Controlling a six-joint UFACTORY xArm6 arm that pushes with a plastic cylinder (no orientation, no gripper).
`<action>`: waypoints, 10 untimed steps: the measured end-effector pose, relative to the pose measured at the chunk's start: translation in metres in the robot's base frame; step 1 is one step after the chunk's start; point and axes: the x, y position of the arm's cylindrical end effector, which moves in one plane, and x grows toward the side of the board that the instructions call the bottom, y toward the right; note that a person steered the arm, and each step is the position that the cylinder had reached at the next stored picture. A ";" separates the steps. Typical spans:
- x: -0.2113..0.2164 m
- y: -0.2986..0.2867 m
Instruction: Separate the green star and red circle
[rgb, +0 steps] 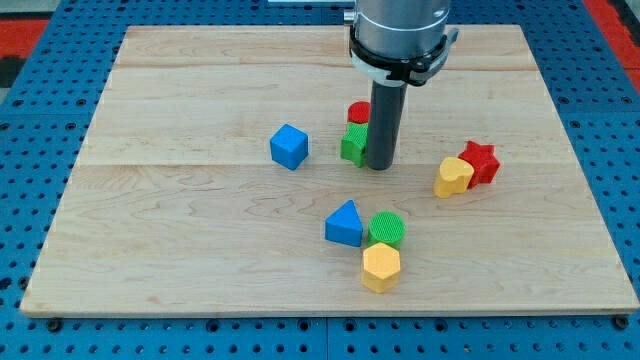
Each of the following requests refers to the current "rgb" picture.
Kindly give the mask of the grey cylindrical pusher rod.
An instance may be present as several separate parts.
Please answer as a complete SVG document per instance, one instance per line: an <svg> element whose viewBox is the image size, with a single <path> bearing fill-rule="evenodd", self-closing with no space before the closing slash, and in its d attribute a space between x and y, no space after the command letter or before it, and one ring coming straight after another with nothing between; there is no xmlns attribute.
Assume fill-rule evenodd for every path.
<svg viewBox="0 0 640 360"><path fill-rule="evenodd" d="M386 170L393 163L406 90L406 84L372 84L365 158L373 170Z"/></svg>

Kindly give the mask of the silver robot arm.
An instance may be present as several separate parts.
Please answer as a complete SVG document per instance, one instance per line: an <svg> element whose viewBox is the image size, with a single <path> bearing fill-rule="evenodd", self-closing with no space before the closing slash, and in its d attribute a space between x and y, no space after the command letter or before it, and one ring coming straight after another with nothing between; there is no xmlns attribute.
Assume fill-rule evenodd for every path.
<svg viewBox="0 0 640 360"><path fill-rule="evenodd" d="M458 30L445 30L448 0L357 0L349 26L354 67L372 80L365 160L394 159L407 88L421 87L446 63Z"/></svg>

